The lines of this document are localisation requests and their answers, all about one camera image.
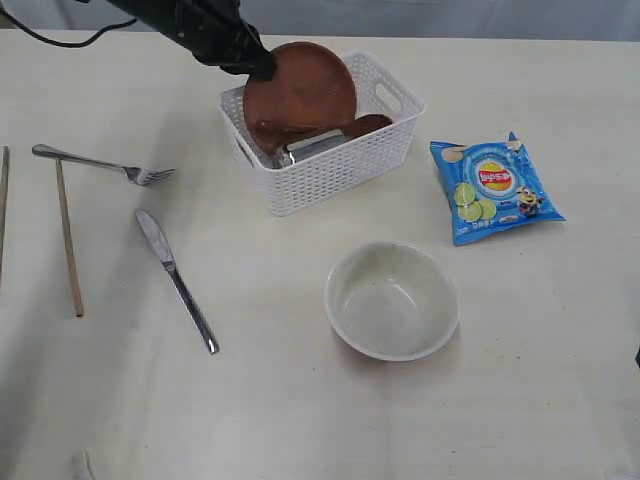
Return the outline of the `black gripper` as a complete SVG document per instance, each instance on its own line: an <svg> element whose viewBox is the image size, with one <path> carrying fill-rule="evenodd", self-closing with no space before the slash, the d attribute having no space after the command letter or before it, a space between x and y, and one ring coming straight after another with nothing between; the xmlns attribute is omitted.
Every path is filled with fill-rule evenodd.
<svg viewBox="0 0 640 480"><path fill-rule="evenodd" d="M238 1L176 1L176 42L200 63L270 81L277 60L240 18Z"/></svg>

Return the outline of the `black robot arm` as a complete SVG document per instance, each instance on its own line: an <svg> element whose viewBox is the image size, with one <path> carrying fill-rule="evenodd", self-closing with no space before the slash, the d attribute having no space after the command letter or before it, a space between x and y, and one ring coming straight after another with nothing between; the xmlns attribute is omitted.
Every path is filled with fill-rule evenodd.
<svg viewBox="0 0 640 480"><path fill-rule="evenodd" d="M121 0L112 3L188 50L206 66L270 80L275 56L240 14L235 0Z"/></svg>

